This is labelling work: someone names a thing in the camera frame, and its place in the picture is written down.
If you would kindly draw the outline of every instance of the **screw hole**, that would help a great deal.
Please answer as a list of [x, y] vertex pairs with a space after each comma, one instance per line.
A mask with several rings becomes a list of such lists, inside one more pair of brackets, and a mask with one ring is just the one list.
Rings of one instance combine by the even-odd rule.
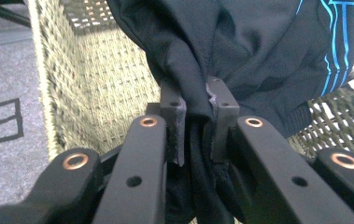
[[83, 153], [75, 153], [65, 158], [63, 168], [65, 170], [77, 170], [89, 161], [89, 156]]
[[138, 175], [132, 176], [127, 179], [127, 186], [130, 188], [134, 188], [136, 186], [139, 186], [142, 183], [142, 178]]
[[354, 170], [354, 158], [347, 154], [334, 153], [332, 154], [331, 159], [334, 163], [344, 168]]
[[300, 186], [300, 187], [307, 187], [307, 185], [308, 185], [307, 181], [304, 178], [299, 177], [299, 176], [294, 176], [292, 178], [292, 182], [295, 185]]
[[259, 119], [246, 119], [246, 124], [254, 128], [263, 126], [263, 122]]
[[171, 106], [179, 106], [179, 103], [178, 103], [178, 102], [171, 102], [170, 105], [171, 105]]
[[141, 119], [140, 124], [144, 127], [153, 127], [157, 124], [157, 120], [153, 118]]

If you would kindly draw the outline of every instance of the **black fabric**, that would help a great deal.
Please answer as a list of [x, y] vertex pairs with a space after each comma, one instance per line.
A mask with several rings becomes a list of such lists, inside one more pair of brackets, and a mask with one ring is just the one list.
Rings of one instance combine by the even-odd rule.
[[243, 219], [228, 164], [209, 159], [215, 115], [205, 88], [207, 76], [226, 83], [241, 115], [263, 117], [285, 137], [297, 133], [311, 122], [306, 101], [343, 85], [354, 64], [354, 2], [108, 3], [120, 28], [147, 53], [156, 80], [172, 78], [187, 103], [190, 163], [171, 166], [167, 221]]

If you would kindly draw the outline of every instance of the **copper grommet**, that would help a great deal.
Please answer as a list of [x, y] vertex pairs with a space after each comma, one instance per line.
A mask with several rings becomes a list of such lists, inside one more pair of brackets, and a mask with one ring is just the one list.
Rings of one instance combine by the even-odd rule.
[[157, 120], [155, 118], [144, 118], [144, 119], [141, 119], [141, 121], [139, 123], [143, 127], [150, 128], [150, 127], [156, 126]]
[[[339, 158], [345, 158], [345, 159], [349, 160], [350, 162], [340, 161]], [[346, 169], [354, 170], [354, 158], [351, 156], [348, 156], [343, 153], [334, 153], [334, 154], [332, 154], [331, 159], [334, 163], [336, 163]]]
[[[74, 164], [70, 164], [69, 162], [74, 158], [81, 158], [81, 161], [76, 162]], [[69, 155], [67, 158], [65, 158], [65, 160], [63, 162], [63, 168], [65, 170], [77, 170], [78, 168], [84, 166], [88, 161], [89, 161], [88, 155], [83, 154], [83, 153], [75, 153], [75, 154]]]
[[263, 122], [259, 119], [246, 119], [246, 124], [254, 128], [263, 126]]

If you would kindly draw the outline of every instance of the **blue stripe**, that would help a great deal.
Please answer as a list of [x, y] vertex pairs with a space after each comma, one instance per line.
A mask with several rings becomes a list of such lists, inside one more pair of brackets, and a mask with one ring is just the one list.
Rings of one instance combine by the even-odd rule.
[[340, 74], [340, 69], [337, 70], [336, 74], [334, 75], [334, 81], [333, 81], [333, 85], [332, 85], [332, 88], [331, 88], [331, 91], [333, 91], [334, 89], [334, 86], [336, 86], [336, 82], [337, 82], [337, 79], [339, 78], [339, 74]]
[[332, 24], [333, 24], [333, 14], [331, 12], [331, 9], [328, 7], [328, 5], [324, 2], [324, 0], [321, 0], [322, 5], [325, 7], [325, 9], [327, 10], [328, 14], [329, 14], [329, 18], [330, 18], [330, 22], [329, 22], [329, 30], [331, 30], [332, 28]]
[[330, 1], [329, 4], [350, 5], [354, 6], [354, 2]]
[[334, 66], [336, 67], [337, 70], [340, 70], [340, 65], [339, 62], [337, 61], [337, 54], [336, 54], [336, 28], [337, 28], [337, 19], [339, 17], [339, 13], [337, 12], [336, 5], [333, 6], [334, 6], [334, 11], [336, 12], [335, 13], [336, 18], [334, 19], [334, 24], [333, 24], [332, 53], [333, 53]]
[[302, 6], [303, 0], [299, 3], [298, 10], [296, 11], [296, 15], [299, 13], [300, 7]]
[[327, 57], [328, 57], [328, 54], [325, 55], [325, 58], [324, 58], [324, 60], [325, 60], [325, 62], [326, 62], [326, 64], [327, 64], [326, 67], [328, 68], [328, 76], [327, 76], [327, 78], [326, 78], [325, 86], [324, 86], [324, 89], [322, 90], [321, 96], [323, 96], [323, 95], [326, 93], [326, 89], [327, 89], [328, 84], [329, 84], [329, 79], [331, 78], [331, 74], [332, 74], [332, 71], [331, 71], [331, 68], [330, 68], [330, 66], [329, 66], [329, 62], [328, 62]]
[[348, 34], [347, 34], [347, 5], [343, 5], [343, 38], [345, 40], [345, 64], [346, 64], [346, 71], [345, 74], [343, 75], [342, 83], [340, 83], [340, 86], [343, 85], [343, 83], [346, 80], [347, 77], [347, 71], [349, 68], [349, 61], [348, 61], [348, 52], [349, 52], [349, 46], [348, 46]]

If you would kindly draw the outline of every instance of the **wicker basket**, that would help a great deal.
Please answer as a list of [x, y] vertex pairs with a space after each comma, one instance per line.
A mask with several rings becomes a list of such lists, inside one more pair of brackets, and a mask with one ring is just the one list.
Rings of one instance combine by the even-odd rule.
[[[50, 158], [71, 147], [100, 153], [122, 143], [159, 89], [145, 54], [119, 29], [105, 0], [30, 0]], [[310, 102], [313, 124], [289, 139], [308, 156], [354, 151], [354, 72], [344, 88]]]
[[144, 52], [105, 1], [34, 0], [29, 8], [50, 159], [72, 147], [120, 145], [146, 104], [159, 101]]

